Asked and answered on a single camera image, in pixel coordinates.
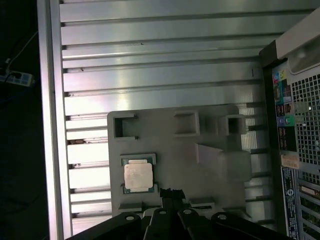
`usb port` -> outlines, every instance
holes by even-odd
[[[284,137],[284,130],[282,127],[279,127],[279,136],[280,136],[280,138]]]
[[[284,140],[280,139],[280,149],[284,149]]]

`sticker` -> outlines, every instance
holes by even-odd
[[[298,240],[299,232],[293,169],[281,167],[281,177],[285,206],[286,233],[288,237]]]
[[[280,80],[279,72],[275,72],[274,74],[272,74],[272,79],[273,79],[273,83],[277,84]]]
[[[280,81],[287,79],[287,74],[285,70],[280,70],[278,73],[278,77],[280,78]]]
[[[292,168],[292,169],[299,169],[300,168],[299,157],[290,156],[290,155],[281,155],[281,165],[284,167]]]

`metal slat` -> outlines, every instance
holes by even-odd
[[[61,40],[63,45],[74,45],[152,39],[279,34],[306,16],[306,14],[293,14],[71,25],[61,28]]]
[[[107,128],[69,130],[66,132],[67,140],[92,139],[92,138],[103,138],[103,137],[108,137]]]
[[[242,149],[265,149],[269,147],[267,131],[248,131],[241,135]]]
[[[73,92],[254,80],[261,71],[257,62],[235,62],[65,73],[63,77],[64,91]]]
[[[304,223],[305,225],[307,225],[309,228],[312,228],[313,230],[317,231],[318,233],[320,233],[320,227],[313,225],[311,222],[302,219],[302,223]]]
[[[234,58],[256,58],[261,48],[239,50],[207,50],[179,53],[115,56],[105,58],[75,59],[63,61],[63,68],[86,68],[129,64],[166,63],[194,60],[222,60]]]
[[[95,216],[95,217],[81,217],[72,219],[73,234],[76,235],[82,231],[85,231],[95,225],[98,225],[108,219],[112,218],[108,216]]]
[[[106,142],[68,145],[67,152],[69,164],[109,161],[109,149]]]
[[[73,214],[77,213],[87,213],[87,212],[107,212],[111,214],[111,200],[109,201],[96,201],[88,203],[73,203],[71,205],[71,212]]]
[[[307,188],[311,188],[311,189],[320,191],[320,185],[314,184],[312,182],[308,182],[308,181],[305,181],[305,180],[302,180],[302,179],[298,179],[298,183],[299,183],[299,185],[303,185],[303,186],[305,186]]]
[[[92,167],[69,170],[71,189],[110,187],[109,167]]]
[[[254,177],[250,181],[244,183],[245,188],[252,188],[252,187],[259,187],[263,185],[272,185],[271,177],[264,176],[264,177]]]
[[[252,167],[253,174],[270,173],[271,161],[270,161],[269,154],[267,153],[252,154],[251,167]]]
[[[70,200],[71,200],[71,203],[111,200],[111,192],[95,191],[95,192],[84,192],[84,193],[72,193],[70,195]]]
[[[251,103],[261,101],[262,97],[259,84],[88,95],[66,97],[65,114],[70,116],[137,109]]]
[[[262,48],[275,39],[276,36],[252,36],[237,39],[197,39],[172,41],[143,41],[141,43],[112,43],[112,44],[89,44],[67,45],[62,50],[64,60],[118,57],[128,55],[145,55],[160,53],[181,53],[212,50],[240,50],[250,48]]]
[[[89,129],[89,128],[100,128],[100,127],[107,127],[107,118],[68,120],[65,122],[65,128],[67,130]]]
[[[271,200],[247,202],[245,208],[253,222],[275,219]]]
[[[182,15],[213,15],[265,13],[272,11],[309,10],[319,6],[316,0],[279,2],[278,0],[135,0],[95,1],[60,5],[61,22],[167,17]]]
[[[271,197],[271,185],[262,185],[244,189],[245,200],[252,201],[260,197]]]

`black plastic part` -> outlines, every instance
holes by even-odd
[[[138,240],[141,239],[141,218],[132,212],[124,212],[83,232],[69,240]]]
[[[263,85],[265,92],[265,104],[267,114],[267,126],[269,134],[269,153],[271,159],[272,181],[281,183],[281,156],[279,150],[279,138],[277,127],[277,116],[275,110],[274,86],[272,69],[284,63],[287,59],[277,58],[276,41],[273,41],[259,53],[263,70]],[[275,213],[275,224],[278,232],[287,234],[286,213],[284,205],[284,194],[282,184],[273,185],[273,203]]]
[[[162,189],[167,200],[182,201],[182,190]],[[151,220],[124,212],[69,239],[73,240],[289,240],[291,238],[227,212],[207,219],[192,208],[154,210]]]
[[[218,212],[211,217],[212,228],[219,233],[219,239],[223,236],[237,236],[237,239],[246,240],[290,240],[291,238],[272,231],[266,227],[245,220],[227,212]]]
[[[267,45],[259,52],[262,67],[266,67],[278,60],[276,40]]]
[[[174,209],[178,211],[183,208],[182,199],[185,199],[185,194],[182,190],[160,189],[160,197],[162,198],[161,205],[166,209]]]

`cable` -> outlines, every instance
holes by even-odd
[[[0,105],[4,104],[4,103],[6,103],[6,102],[9,102],[9,101],[11,101],[11,100],[14,100],[14,99],[16,99],[16,98],[18,98],[18,97],[21,97],[21,96],[23,96],[24,94],[26,94],[26,93],[29,92],[29,91],[33,91],[34,86],[36,85],[37,82],[38,82],[38,81],[36,80],[36,81],[34,82],[33,86],[27,87],[26,89],[24,89],[23,91],[17,93],[16,95],[13,95],[13,96],[11,96],[11,97],[8,97],[7,99],[4,99],[4,100],[0,101]]]
[[[13,44],[10,53],[8,55],[7,61],[6,63],[8,64],[10,62],[10,59],[13,57],[14,55],[14,51],[16,49],[16,47],[22,42],[22,40],[28,35],[28,33],[33,32],[33,28],[34,26],[36,26],[35,22],[36,22],[36,18],[35,18],[35,8],[34,8],[34,3],[33,0],[29,0],[29,27],[27,29],[27,31],[18,38],[17,41],[15,41],[15,43]]]
[[[34,39],[34,37],[38,34],[38,31],[36,31],[29,39],[29,41],[26,42],[26,44],[24,45],[24,47],[21,49],[21,51],[13,58],[10,60],[10,62],[8,63],[6,70],[9,71],[10,70],[10,66],[11,64],[20,56],[20,54],[22,54],[22,52],[26,49],[26,47],[28,46],[28,44],[32,41],[32,39]]]
[[[5,215],[9,215],[9,214],[17,214],[17,213],[20,213],[20,212],[23,212],[25,210],[27,210],[32,204],[34,204],[38,198],[41,196],[42,194],[40,193],[38,196],[36,196],[31,202],[28,203],[28,205],[20,208],[20,209],[17,209],[17,210],[13,210],[13,211],[7,211],[5,212],[4,214]]]
[[[28,29],[25,31],[25,33],[20,36],[13,44],[8,57],[6,58],[6,61],[3,62],[0,65],[0,75],[4,76],[7,73],[8,68],[8,64],[11,62],[11,59],[15,53],[15,50],[17,48],[17,46],[25,39],[25,37],[29,34],[32,33],[35,29],[35,26],[37,26],[37,16],[36,16],[36,6],[34,5],[34,1],[33,0],[29,0],[29,26]]]
[[[10,78],[10,76],[14,76],[14,73],[13,73],[13,72],[9,73],[9,74],[5,77],[5,80],[4,80],[4,82],[3,82],[2,84],[5,84],[5,83],[8,81],[8,79]]]

